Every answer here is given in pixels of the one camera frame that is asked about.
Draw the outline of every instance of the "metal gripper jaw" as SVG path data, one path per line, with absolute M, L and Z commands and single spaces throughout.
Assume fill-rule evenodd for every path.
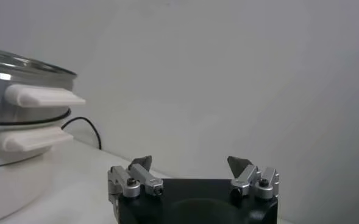
M 152 156 L 145 156 L 134 159 L 126 170 L 122 166 L 113 166 L 108 172 L 109 195 L 123 194 L 135 198 L 140 195 L 141 185 L 144 185 L 146 194 L 163 194 L 163 180 L 149 173 L 151 163 Z
M 231 180 L 231 197 L 241 200 L 243 197 L 254 192 L 260 199 L 269 200 L 273 196 L 278 197 L 279 174 L 273 168 L 267 167 L 262 173 L 248 159 L 233 156 L 228 157 L 228 164 L 233 173 Z

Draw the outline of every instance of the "power cord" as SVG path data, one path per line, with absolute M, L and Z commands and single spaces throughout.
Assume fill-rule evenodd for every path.
M 77 121 L 77 120 L 84 120 L 85 122 L 87 122 L 92 129 L 95 132 L 96 138 L 98 140 L 98 149 L 102 150 L 102 142 L 101 142 L 101 136 L 99 135 L 97 129 L 95 128 L 94 124 L 87 118 L 87 117 L 74 117 L 72 119 L 70 119 L 69 121 L 65 122 L 62 126 L 62 129 L 64 129 L 65 127 L 67 127 L 70 123 Z

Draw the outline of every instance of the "white plastic handle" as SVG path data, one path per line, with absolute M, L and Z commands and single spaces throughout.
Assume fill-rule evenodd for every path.
M 60 127 L 6 131 L 0 134 L 0 150 L 5 152 L 28 152 L 72 139 L 73 136 L 64 132 Z
M 5 99 L 20 107 L 64 107 L 86 103 L 66 89 L 20 84 L 7 87 Z

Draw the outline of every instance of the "black rubber ring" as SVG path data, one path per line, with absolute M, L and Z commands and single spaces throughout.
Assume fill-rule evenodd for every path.
M 71 114 L 71 110 L 68 109 L 68 111 L 65 114 L 62 114 L 58 117 L 53 117 L 45 120 L 40 121 L 22 121 L 22 122 L 0 122 L 0 126 L 11 126 L 11 125 L 33 125 L 33 124 L 43 124 L 43 123 L 50 123 L 62 120 L 66 117 L 68 117 Z

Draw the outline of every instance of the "white tabletop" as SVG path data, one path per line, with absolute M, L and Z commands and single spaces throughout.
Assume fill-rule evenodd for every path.
M 107 171 L 114 165 L 126 167 L 129 161 L 76 141 L 45 156 L 50 156 L 55 165 L 52 184 L 41 197 L 0 220 L 0 224 L 116 223 L 107 200 Z M 289 223 L 279 220 L 279 224 Z

